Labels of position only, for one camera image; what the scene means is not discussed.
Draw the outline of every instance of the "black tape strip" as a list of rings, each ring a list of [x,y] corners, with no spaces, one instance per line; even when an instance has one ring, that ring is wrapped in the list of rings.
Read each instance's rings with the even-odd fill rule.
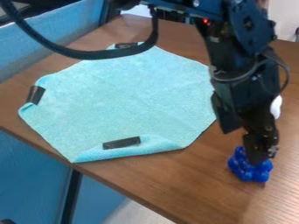
[[[104,150],[111,150],[111,149],[117,149],[117,148],[124,148],[132,145],[138,145],[140,144],[141,140],[139,136],[134,136],[130,138],[124,138],[112,142],[103,143],[103,149]]]
[[[26,102],[32,102],[38,105],[40,99],[44,95],[45,89],[39,86],[32,86],[30,88]]]

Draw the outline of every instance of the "brown table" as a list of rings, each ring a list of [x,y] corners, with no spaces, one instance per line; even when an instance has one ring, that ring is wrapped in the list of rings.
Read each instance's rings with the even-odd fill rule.
[[[122,16],[75,41],[71,47],[94,50],[115,42],[142,41],[150,20]],[[202,38],[187,24],[161,21],[158,46],[208,64]],[[176,223],[299,223],[299,44],[273,43],[291,67],[291,83],[283,93],[281,150],[266,185],[242,183],[226,168],[242,130],[224,136],[214,123],[185,150],[70,164],[17,115],[32,83],[45,74],[78,62],[58,54],[43,59],[0,84],[0,126],[14,137],[114,188]]]

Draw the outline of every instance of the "black cable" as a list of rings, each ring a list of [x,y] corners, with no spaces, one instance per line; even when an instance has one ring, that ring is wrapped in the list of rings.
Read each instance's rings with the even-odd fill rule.
[[[283,68],[285,74],[286,74],[286,80],[284,81],[282,87],[281,87],[281,92],[286,88],[286,86],[289,84],[289,76],[290,76],[290,71],[289,71],[289,67],[286,63],[284,63],[282,61],[282,59],[280,57],[278,57],[274,52],[272,51],[265,51],[263,53],[263,55],[272,60],[274,63],[276,63],[277,65],[279,65],[280,67]]]
[[[134,55],[149,50],[156,44],[158,39],[158,19],[156,16],[156,10],[153,5],[149,5],[150,14],[152,16],[152,33],[149,38],[140,45],[131,46],[123,49],[111,49],[111,50],[99,50],[99,51],[80,51],[74,50],[62,45],[57,45],[49,39],[43,37],[32,27],[30,27],[26,21],[20,16],[19,12],[10,0],[0,0],[0,4],[5,13],[10,16],[11,20],[18,25],[25,33],[30,37],[38,41],[42,46],[62,55],[78,60],[104,60],[120,58],[124,56]]]

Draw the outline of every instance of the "white floor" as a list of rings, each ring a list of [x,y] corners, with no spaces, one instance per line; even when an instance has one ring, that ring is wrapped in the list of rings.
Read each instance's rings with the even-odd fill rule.
[[[174,224],[145,206],[126,199],[102,224]]]

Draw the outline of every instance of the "teal towel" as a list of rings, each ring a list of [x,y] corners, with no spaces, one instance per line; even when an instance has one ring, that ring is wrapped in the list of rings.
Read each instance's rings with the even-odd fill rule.
[[[209,80],[207,66],[153,47],[40,78],[39,104],[26,103],[19,115],[72,163],[173,151],[215,120]],[[102,147],[128,137],[141,143]]]

